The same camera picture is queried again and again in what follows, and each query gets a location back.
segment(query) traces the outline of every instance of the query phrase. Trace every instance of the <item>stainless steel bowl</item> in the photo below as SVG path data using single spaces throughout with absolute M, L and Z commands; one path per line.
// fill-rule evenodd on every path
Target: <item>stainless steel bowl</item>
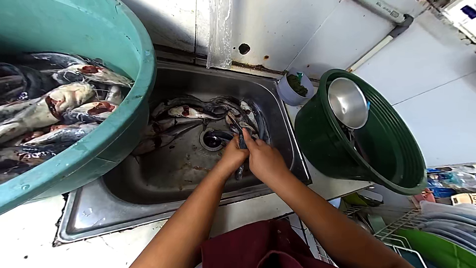
M 337 119 L 348 128 L 361 128 L 368 118 L 367 101 L 360 88 L 350 79 L 339 77 L 327 92 L 329 104 Z

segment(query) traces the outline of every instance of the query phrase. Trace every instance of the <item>maroon shirt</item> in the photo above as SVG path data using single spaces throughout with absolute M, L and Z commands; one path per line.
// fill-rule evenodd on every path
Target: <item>maroon shirt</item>
M 203 268 L 330 268 L 285 220 L 251 223 L 205 241 Z

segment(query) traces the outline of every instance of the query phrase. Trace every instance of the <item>pipe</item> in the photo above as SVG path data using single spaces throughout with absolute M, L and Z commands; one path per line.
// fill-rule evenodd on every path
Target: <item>pipe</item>
M 384 19 L 393 21 L 394 23 L 403 23 L 405 20 L 404 14 L 398 11 L 391 5 L 380 0 L 354 0 L 367 9 L 373 11 Z
M 406 31 L 410 25 L 413 23 L 413 17 L 404 14 L 403 17 L 405 18 L 401 23 L 397 23 L 395 28 L 391 30 L 388 35 L 382 39 L 375 47 L 373 47 L 369 52 L 367 52 L 364 56 L 362 56 L 358 61 L 356 61 L 351 67 L 347 69 L 348 72 L 353 72 L 355 71 L 358 67 L 360 67 L 362 64 L 364 64 L 368 59 L 370 59 L 372 56 L 374 56 L 377 52 L 379 52 L 383 47 L 385 47 L 390 41 L 392 41 L 395 37 L 399 36 L 402 34 L 404 31 Z

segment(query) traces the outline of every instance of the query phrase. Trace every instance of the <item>stainless steel sink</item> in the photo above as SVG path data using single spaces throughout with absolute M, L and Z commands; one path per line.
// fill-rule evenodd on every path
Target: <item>stainless steel sink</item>
M 158 62 L 157 67 L 151 107 L 161 99 L 184 93 L 204 101 L 220 95 L 252 100 L 265 117 L 271 144 L 301 181 L 311 183 L 275 80 L 170 62 Z M 227 130 L 224 121 L 211 122 L 208 127 Z M 140 157 L 128 156 L 103 177 L 72 191 L 56 243 L 170 217 L 221 157 L 220 151 L 211 152 L 200 145 L 202 131 L 202 127 L 196 127 L 159 150 Z M 243 179 L 227 181 L 220 205 L 271 192 L 245 169 Z

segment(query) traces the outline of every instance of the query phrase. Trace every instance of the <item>human hand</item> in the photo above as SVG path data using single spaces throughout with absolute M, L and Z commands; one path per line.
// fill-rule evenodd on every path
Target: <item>human hand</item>
M 248 156 L 248 149 L 239 148 L 238 135 L 236 135 L 225 147 L 225 151 L 217 165 L 224 167 L 231 173 L 237 170 Z
M 245 129 L 243 136 L 249 150 L 249 169 L 259 180 L 265 182 L 290 173 L 283 156 L 276 148 L 260 139 L 254 141 Z

